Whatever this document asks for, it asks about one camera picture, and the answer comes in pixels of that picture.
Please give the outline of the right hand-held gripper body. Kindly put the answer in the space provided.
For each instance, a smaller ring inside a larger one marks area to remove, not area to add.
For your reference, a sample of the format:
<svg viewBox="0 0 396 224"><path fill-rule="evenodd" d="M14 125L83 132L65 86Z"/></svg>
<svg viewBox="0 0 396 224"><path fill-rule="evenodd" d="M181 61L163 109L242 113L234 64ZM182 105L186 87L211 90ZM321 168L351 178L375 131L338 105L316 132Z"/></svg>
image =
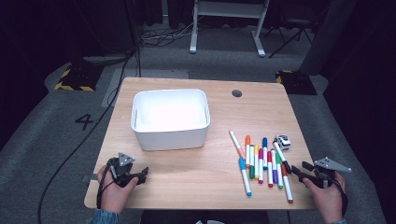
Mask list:
<svg viewBox="0 0 396 224"><path fill-rule="evenodd" d="M315 178L313 182L319 188L328 188L335 179L335 172L351 173L352 169L328 157L314 161L312 168Z"/></svg>

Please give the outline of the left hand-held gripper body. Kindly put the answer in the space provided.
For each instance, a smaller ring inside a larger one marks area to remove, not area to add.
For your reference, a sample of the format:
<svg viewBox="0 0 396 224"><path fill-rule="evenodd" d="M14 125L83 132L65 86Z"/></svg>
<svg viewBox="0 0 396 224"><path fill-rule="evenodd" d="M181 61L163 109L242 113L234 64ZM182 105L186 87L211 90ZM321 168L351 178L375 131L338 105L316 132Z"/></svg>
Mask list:
<svg viewBox="0 0 396 224"><path fill-rule="evenodd" d="M132 179L131 170L134 161L134 157L121 152L117 158L111 158L107 161L113 180L122 188L124 188Z"/></svg>

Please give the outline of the orange-red marker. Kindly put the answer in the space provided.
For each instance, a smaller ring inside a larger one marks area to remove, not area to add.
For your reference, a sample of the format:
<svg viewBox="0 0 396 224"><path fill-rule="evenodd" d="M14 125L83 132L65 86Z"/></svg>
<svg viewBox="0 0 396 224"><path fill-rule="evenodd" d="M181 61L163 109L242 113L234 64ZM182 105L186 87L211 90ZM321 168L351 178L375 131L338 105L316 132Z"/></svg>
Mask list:
<svg viewBox="0 0 396 224"><path fill-rule="evenodd" d="M282 174L282 179L283 179L283 185L284 185L284 190L286 192L286 197L288 203L292 204L294 202L291 188L290 188L290 182L289 178L287 175L286 167L284 164L281 164L281 174Z"/></svg>

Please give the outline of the black marker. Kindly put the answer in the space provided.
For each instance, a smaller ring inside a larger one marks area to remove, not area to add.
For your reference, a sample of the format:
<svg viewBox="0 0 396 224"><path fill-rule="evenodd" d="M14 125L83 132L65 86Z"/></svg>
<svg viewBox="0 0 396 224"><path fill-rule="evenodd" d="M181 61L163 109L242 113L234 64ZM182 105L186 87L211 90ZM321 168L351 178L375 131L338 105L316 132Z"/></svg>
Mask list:
<svg viewBox="0 0 396 224"><path fill-rule="evenodd" d="M289 165L288 161L286 160L286 158L284 157L283 152L280 149L280 146L279 146L278 142L274 140L273 145L274 145L274 147L276 149L276 152L278 153L278 155L279 155L279 157L280 157L280 159L282 161L282 164L285 165L287 173L291 174L292 171L291 171L290 165Z"/></svg>

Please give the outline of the purple marker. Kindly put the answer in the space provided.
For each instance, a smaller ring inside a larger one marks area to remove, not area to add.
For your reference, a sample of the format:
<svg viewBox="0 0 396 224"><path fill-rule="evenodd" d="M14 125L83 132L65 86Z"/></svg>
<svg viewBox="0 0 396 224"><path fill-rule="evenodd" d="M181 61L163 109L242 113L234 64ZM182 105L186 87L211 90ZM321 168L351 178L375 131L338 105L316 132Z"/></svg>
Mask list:
<svg viewBox="0 0 396 224"><path fill-rule="evenodd" d="M275 184L277 184L277 183L278 183L278 178L277 178L277 168L276 168L276 152L275 152L275 150L272 148L272 149L270 150L270 153L271 153L271 159L272 159L272 165L271 165L271 167L272 167L273 182L274 182Z"/></svg>

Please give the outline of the bright green marker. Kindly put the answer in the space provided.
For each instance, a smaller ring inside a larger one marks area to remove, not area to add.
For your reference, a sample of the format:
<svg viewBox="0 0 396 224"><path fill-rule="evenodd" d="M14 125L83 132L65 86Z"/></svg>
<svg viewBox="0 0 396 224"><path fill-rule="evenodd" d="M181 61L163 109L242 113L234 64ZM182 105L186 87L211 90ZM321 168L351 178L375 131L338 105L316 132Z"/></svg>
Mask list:
<svg viewBox="0 0 396 224"><path fill-rule="evenodd" d="M276 153L276 171L277 171L277 185L279 189L283 189L283 178L282 178L282 170L281 170L281 159L278 153Z"/></svg>

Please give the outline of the red marker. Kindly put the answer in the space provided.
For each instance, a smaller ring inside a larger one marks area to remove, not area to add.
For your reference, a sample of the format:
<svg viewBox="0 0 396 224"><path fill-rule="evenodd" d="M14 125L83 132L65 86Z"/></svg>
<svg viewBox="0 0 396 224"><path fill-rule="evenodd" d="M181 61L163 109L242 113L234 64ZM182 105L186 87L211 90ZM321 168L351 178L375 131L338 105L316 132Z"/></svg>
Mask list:
<svg viewBox="0 0 396 224"><path fill-rule="evenodd" d="M268 177L268 187L272 188L274 185L274 178L273 178L273 163L272 163L271 151L267 152L267 177Z"/></svg>

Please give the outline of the white plastic storage box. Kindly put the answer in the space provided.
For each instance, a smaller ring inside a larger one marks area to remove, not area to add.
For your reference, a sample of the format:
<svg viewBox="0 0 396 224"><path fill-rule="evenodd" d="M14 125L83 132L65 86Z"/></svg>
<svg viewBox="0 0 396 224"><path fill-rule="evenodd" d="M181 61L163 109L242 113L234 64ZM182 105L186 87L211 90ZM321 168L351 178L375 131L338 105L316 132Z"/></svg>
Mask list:
<svg viewBox="0 0 396 224"><path fill-rule="evenodd" d="M210 122L206 95L198 89L141 91L134 97L131 128L146 151L201 147Z"/></svg>

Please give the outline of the dark blue marker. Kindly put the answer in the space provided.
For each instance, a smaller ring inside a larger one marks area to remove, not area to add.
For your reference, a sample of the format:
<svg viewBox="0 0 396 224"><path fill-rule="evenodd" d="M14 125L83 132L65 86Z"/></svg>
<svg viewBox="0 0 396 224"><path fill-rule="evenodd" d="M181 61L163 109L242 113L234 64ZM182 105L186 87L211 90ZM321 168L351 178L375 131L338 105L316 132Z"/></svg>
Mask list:
<svg viewBox="0 0 396 224"><path fill-rule="evenodd" d="M264 137L262 139L262 151L263 151L263 170L267 170L268 169L268 162L267 162L267 150L268 150L268 142L267 142L267 138Z"/></svg>

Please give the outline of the dark green marker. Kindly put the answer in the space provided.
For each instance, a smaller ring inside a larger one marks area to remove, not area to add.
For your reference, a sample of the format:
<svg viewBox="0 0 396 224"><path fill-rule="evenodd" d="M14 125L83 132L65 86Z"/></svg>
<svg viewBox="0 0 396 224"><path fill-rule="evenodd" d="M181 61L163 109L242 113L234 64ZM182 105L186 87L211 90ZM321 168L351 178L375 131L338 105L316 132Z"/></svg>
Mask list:
<svg viewBox="0 0 396 224"><path fill-rule="evenodd" d="M254 179L255 178L255 166L254 166L254 146L250 145L249 146L249 178Z"/></svg>

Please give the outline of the yellow marker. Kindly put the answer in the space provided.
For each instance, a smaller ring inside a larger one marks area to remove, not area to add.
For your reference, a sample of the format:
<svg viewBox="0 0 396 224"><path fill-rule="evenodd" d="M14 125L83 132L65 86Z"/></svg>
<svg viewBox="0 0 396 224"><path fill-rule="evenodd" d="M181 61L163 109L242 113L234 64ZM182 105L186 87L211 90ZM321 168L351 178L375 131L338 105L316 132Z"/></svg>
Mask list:
<svg viewBox="0 0 396 224"><path fill-rule="evenodd" d="M254 178L259 178L259 146L254 146Z"/></svg>

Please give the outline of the light blue marker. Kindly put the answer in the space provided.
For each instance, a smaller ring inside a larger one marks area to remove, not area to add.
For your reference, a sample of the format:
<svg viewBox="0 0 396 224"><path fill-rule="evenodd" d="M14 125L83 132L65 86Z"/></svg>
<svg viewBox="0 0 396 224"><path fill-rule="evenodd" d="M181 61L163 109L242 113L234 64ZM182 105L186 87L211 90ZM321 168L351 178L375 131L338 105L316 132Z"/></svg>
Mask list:
<svg viewBox="0 0 396 224"><path fill-rule="evenodd" d="M242 178L243 178L246 195L248 197L251 197L252 196L252 191L251 191L251 188L250 188L250 185L249 185L249 181L248 181L248 174L247 174L245 161L244 161L243 158L240 157L239 160L238 160L238 163L239 163L239 168L240 168L241 175L242 175Z"/></svg>

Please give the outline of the salmon pink marker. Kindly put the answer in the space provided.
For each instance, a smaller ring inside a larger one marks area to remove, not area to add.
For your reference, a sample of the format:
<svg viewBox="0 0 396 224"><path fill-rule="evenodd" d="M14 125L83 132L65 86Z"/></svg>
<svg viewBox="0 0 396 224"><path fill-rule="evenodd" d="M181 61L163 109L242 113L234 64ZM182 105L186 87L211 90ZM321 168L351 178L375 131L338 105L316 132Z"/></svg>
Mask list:
<svg viewBox="0 0 396 224"><path fill-rule="evenodd" d="M245 155L243 149L241 148L241 146L240 146L240 144L239 144L239 141L238 141L238 139L236 138L236 136L235 136L235 134L234 134L234 131L233 131L233 130L230 130L230 131L229 131L229 135L230 135L230 137L231 137L231 139L232 139L232 141L233 141L233 144L234 144L234 146L235 146L235 148L236 148L236 150L237 150L238 155L239 155L242 159L245 160L245 159L246 159L246 155Z"/></svg>

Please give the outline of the person's left hand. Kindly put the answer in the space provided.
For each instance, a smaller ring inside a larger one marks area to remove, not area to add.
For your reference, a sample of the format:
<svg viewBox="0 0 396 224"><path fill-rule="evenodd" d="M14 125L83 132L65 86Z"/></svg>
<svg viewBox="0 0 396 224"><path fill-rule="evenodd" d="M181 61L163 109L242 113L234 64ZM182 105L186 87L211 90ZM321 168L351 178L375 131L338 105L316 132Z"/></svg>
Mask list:
<svg viewBox="0 0 396 224"><path fill-rule="evenodd" d="M97 173L98 181L104 179L106 189L102 193L101 208L103 210L120 214L128 202L129 196L134 190L138 178L133 178L126 187L122 188L113 183L112 174L103 166Z"/></svg>

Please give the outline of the person's right hand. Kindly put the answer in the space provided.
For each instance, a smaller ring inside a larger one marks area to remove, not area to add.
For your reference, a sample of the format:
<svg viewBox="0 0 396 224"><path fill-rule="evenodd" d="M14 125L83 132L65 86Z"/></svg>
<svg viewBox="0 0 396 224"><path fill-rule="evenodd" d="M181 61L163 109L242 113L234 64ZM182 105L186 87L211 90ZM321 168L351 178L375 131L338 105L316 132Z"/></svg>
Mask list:
<svg viewBox="0 0 396 224"><path fill-rule="evenodd" d="M344 219L342 194L335 185L321 189L308 178L304 179L304 184L311 191L324 224Z"/></svg>

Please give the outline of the small white toy car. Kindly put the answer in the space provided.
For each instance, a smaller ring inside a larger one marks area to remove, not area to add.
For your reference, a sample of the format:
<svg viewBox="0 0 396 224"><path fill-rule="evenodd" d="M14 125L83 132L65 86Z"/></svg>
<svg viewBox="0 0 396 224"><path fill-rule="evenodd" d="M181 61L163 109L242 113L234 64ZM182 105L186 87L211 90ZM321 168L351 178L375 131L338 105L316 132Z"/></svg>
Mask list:
<svg viewBox="0 0 396 224"><path fill-rule="evenodd" d="M291 146L289 137L285 134L279 134L275 137L274 142L278 144L281 150L288 150Z"/></svg>

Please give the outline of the black seat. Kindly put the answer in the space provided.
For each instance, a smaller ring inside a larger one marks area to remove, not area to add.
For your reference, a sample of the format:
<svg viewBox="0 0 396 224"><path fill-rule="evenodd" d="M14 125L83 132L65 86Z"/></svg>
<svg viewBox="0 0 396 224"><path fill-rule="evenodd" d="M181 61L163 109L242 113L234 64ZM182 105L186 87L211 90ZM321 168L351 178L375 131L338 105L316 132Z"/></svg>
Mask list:
<svg viewBox="0 0 396 224"><path fill-rule="evenodd" d="M265 211L236 210L145 210L140 224L270 224Z"/></svg>

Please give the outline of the black yellow striped floor base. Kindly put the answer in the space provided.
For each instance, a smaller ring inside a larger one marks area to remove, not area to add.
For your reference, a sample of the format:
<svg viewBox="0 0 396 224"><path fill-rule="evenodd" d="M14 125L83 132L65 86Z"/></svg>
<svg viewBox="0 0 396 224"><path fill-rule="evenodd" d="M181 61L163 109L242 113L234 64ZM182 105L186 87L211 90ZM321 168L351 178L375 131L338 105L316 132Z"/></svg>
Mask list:
<svg viewBox="0 0 396 224"><path fill-rule="evenodd" d="M96 91L96 84L104 70L103 66L88 65L76 67L69 65L55 85L55 90Z"/></svg>
<svg viewBox="0 0 396 224"><path fill-rule="evenodd" d="M276 72L276 82L284 86L287 94L317 94L310 77L300 71L279 70Z"/></svg>

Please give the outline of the grey stand base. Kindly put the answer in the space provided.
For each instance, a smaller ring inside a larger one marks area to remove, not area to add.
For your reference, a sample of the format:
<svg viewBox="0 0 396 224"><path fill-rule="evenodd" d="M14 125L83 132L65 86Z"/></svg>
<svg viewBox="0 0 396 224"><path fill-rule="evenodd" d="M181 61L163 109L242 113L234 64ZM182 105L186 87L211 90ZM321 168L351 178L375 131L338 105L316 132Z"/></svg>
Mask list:
<svg viewBox="0 0 396 224"><path fill-rule="evenodd" d="M83 58L83 60L93 66L110 66L114 64L124 63L131 57L131 54L86 56Z"/></svg>

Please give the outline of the grey padded column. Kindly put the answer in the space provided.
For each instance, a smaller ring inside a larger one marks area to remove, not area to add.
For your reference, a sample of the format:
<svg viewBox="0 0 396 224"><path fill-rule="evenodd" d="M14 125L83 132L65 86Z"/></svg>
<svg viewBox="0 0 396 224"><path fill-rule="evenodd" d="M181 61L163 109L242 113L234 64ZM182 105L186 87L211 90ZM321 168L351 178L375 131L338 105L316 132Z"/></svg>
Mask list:
<svg viewBox="0 0 396 224"><path fill-rule="evenodd" d="M343 32L357 0L332 0L329 10L318 30L317 36L306 53L299 72L306 76L316 76L330 57L332 48Z"/></svg>

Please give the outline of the black folding stand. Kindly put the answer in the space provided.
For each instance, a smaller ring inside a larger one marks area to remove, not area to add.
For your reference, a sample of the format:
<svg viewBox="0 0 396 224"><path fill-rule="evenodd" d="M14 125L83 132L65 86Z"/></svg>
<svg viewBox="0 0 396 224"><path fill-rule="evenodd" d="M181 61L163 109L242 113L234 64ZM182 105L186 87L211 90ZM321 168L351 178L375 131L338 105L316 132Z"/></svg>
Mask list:
<svg viewBox="0 0 396 224"><path fill-rule="evenodd" d="M317 23L315 22L315 16L312 13L298 13L296 11L287 12L286 10L280 12L277 22L270 26L269 31L264 36L268 36L274 30L278 30L281 40L283 41L283 44L280 47L278 47L274 52L272 52L269 55L269 58L273 58L277 53L279 53L283 48L285 48L291 41L293 40L299 41L301 35L305 35L306 39L308 40L308 43L312 45L313 40L315 38L311 37L308 34L307 30L313 29L316 26L316 24ZM285 37L283 36L282 28L286 28L290 30L297 29L297 32L294 35L292 35L288 40L286 40Z"/></svg>

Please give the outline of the white desk frame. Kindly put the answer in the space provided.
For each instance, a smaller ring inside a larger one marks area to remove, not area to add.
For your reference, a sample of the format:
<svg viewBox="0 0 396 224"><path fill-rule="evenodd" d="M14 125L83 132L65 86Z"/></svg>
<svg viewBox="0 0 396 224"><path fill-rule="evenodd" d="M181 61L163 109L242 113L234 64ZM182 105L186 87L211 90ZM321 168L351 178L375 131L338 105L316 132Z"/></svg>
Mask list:
<svg viewBox="0 0 396 224"><path fill-rule="evenodd" d="M251 32L256 50L260 57L266 55L260 40L262 25L266 16L270 0L264 0L263 3L231 3L231 2L212 2L207 0L194 0L192 12L192 33L190 53L197 51L198 39L198 17L199 16L217 16L244 19L257 19L257 28Z"/></svg>

